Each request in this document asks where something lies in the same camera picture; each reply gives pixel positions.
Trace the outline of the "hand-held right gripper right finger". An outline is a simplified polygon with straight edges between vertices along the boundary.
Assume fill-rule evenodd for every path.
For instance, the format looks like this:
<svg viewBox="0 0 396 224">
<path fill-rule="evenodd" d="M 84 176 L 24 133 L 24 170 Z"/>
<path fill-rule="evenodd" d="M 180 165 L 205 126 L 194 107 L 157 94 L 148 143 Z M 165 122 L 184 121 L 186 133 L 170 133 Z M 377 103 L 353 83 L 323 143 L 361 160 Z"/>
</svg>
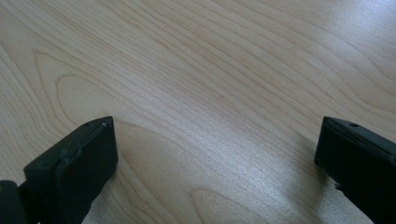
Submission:
<svg viewBox="0 0 396 224">
<path fill-rule="evenodd" d="M 374 224 L 396 224 L 396 143 L 356 123 L 325 117 L 315 164 Z"/>
</svg>

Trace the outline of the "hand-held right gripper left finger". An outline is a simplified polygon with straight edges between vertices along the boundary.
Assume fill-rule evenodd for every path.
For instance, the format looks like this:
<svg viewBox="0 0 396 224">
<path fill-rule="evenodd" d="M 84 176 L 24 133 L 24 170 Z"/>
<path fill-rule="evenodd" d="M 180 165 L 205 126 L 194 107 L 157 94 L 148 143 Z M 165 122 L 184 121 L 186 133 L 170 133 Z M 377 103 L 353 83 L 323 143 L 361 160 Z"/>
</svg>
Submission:
<svg viewBox="0 0 396 224">
<path fill-rule="evenodd" d="M 42 224 L 81 224 L 119 161 L 112 117 L 91 120 L 31 161 L 26 184 Z"/>
</svg>

